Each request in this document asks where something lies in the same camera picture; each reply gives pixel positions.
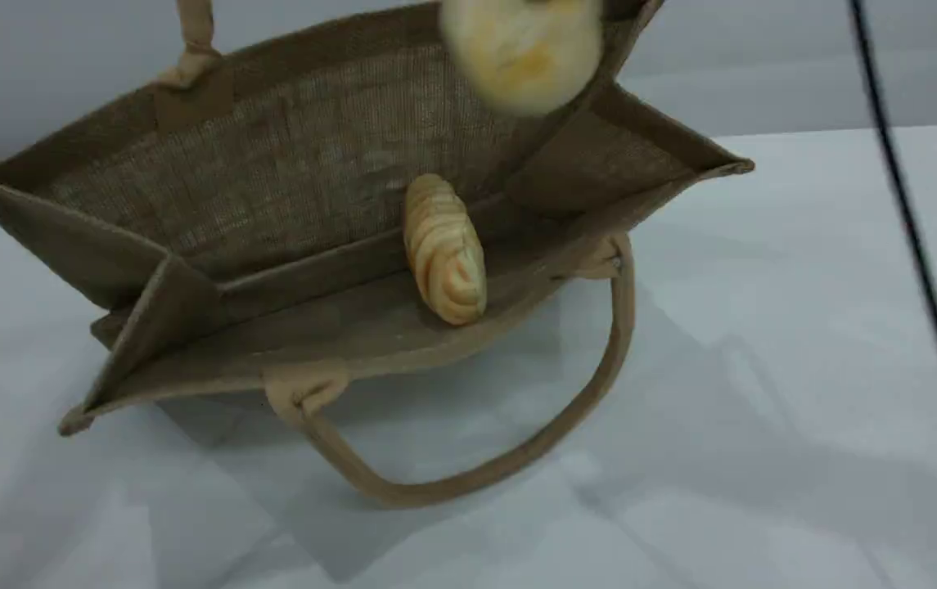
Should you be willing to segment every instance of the blurred bread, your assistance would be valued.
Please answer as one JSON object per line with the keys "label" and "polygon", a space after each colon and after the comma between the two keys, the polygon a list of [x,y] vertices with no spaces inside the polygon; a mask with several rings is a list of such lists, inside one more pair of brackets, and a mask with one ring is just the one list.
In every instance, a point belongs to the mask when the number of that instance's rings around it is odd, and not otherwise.
{"label": "blurred bread", "polygon": [[439,28],[492,108],[545,115],[569,103],[602,57],[600,0],[443,0]]}

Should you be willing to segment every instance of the gray wall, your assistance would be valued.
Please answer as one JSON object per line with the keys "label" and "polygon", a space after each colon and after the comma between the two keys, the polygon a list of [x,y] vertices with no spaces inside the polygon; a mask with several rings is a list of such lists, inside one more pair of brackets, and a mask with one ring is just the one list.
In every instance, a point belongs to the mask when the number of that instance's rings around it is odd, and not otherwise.
{"label": "gray wall", "polygon": [[[937,124],[937,0],[868,0],[896,124]],[[667,0],[622,83],[712,135],[854,129],[846,0]]]}
{"label": "gray wall", "polygon": [[[230,50],[398,0],[216,0]],[[899,124],[937,124],[937,0],[869,0]],[[0,0],[0,157],[149,79],[172,0]],[[860,127],[845,0],[667,0],[622,82],[706,133]]]}

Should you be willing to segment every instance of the bag handle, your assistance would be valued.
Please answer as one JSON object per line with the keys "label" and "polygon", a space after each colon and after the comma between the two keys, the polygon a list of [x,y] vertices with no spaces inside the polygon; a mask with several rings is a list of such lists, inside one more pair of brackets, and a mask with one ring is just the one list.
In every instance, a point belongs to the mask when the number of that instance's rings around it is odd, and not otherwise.
{"label": "bag handle", "polygon": [[176,66],[159,75],[160,86],[187,90],[202,74],[221,63],[214,49],[214,4],[210,0],[176,0],[184,50]]}
{"label": "bag handle", "polygon": [[319,410],[340,396],[349,383],[349,373],[342,362],[321,362],[291,368],[280,366],[267,370],[264,384],[268,402],[284,421],[303,431],[319,454],[343,474],[354,488],[387,506],[429,506],[486,488],[520,472],[547,454],[571,429],[580,424],[599,400],[606,396],[628,355],[628,345],[632,342],[636,324],[635,268],[628,235],[607,238],[578,273],[588,278],[610,279],[613,321],[599,367],[570,405],[559,411],[531,439],[474,469],[437,481],[416,484],[396,483],[382,478],[359,457],[337,428],[319,414]]}

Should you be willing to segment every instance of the burlap bag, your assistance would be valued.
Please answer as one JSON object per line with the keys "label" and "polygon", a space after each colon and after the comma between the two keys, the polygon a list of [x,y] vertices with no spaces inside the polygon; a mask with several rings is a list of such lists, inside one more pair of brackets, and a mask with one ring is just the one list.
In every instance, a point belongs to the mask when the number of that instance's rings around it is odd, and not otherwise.
{"label": "burlap bag", "polygon": [[[660,0],[607,0],[583,94],[500,115],[450,63],[427,3],[329,22],[221,56],[210,0],[178,0],[187,50],[158,81],[0,163],[0,227],[108,310],[111,350],[71,435],[138,402],[264,391],[360,491],[420,506],[549,451],[599,402],[632,338],[626,232],[686,187],[751,170],[614,82]],[[484,242],[489,306],[453,328],[420,302],[401,205],[448,179]],[[595,376],[531,439],[475,469],[386,481],[319,411],[352,380],[482,350],[575,277],[610,280]]]}

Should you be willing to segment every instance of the white surface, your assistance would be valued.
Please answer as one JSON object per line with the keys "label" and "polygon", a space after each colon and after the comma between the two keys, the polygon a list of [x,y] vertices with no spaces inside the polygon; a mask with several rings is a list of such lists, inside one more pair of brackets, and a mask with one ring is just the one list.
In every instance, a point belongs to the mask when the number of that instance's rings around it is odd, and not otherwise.
{"label": "white surface", "polygon": [[[937,128],[901,141],[937,265]],[[871,134],[725,145],[759,171],[633,232],[609,398],[539,466],[427,510],[373,510],[252,398],[59,439],[97,313],[0,231],[0,587],[937,589],[937,359]],[[574,283],[494,349],[332,413],[382,472],[453,472],[576,392],[609,314]]]}
{"label": "white surface", "polygon": [[[216,0],[225,50],[411,0]],[[937,124],[937,0],[868,0],[897,124]],[[0,158],[177,59],[173,0],[0,0]],[[845,0],[667,0],[621,79],[709,135],[868,124]]]}

